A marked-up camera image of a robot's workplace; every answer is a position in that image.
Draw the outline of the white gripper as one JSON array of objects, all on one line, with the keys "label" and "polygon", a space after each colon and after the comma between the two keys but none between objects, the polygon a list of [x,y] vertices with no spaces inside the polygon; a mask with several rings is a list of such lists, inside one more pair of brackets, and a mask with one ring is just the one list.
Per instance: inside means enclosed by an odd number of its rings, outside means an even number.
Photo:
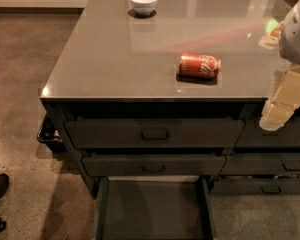
[{"label": "white gripper", "polygon": [[280,56],[296,64],[285,71],[276,71],[270,85],[270,92],[262,110],[259,126],[266,131],[277,131],[300,107],[300,0],[278,23],[264,35],[259,46],[277,49]]}]

